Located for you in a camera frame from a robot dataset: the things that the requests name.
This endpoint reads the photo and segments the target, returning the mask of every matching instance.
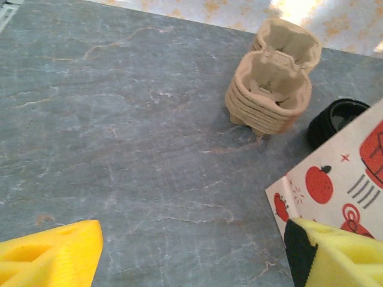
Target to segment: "black tape roll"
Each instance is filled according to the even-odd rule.
[[[369,105],[359,100],[340,99],[332,102],[308,127],[307,140],[311,148],[317,149],[368,108]]]

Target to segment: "tomato illustration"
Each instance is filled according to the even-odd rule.
[[[326,204],[333,196],[333,183],[328,176],[331,166],[321,168],[312,166],[306,173],[306,188],[312,199],[319,204]]]
[[[288,205],[286,205],[286,201],[283,200],[283,196],[279,193],[274,194],[274,204],[275,204],[275,212],[276,214],[284,221],[287,222],[289,215],[287,212]]]

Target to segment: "yellow plastic object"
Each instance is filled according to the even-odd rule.
[[[0,287],[90,287],[102,250],[96,220],[0,243]]]
[[[296,287],[383,286],[383,242],[303,218],[284,237]]]

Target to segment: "grey marble surface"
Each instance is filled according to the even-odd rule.
[[[98,219],[93,286],[292,286],[264,190],[331,101],[381,97],[383,60],[324,50],[308,112],[256,142],[224,106],[252,38],[27,0],[0,35],[0,241]]]

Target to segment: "cardboard egg carton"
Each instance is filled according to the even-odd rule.
[[[288,21],[270,18],[254,38],[254,51],[280,51],[294,59],[293,69],[309,74],[319,63],[322,43],[306,29]]]
[[[252,51],[241,60],[225,103],[234,124],[250,126],[257,135],[287,131],[305,111],[311,82],[294,59],[280,51]]]

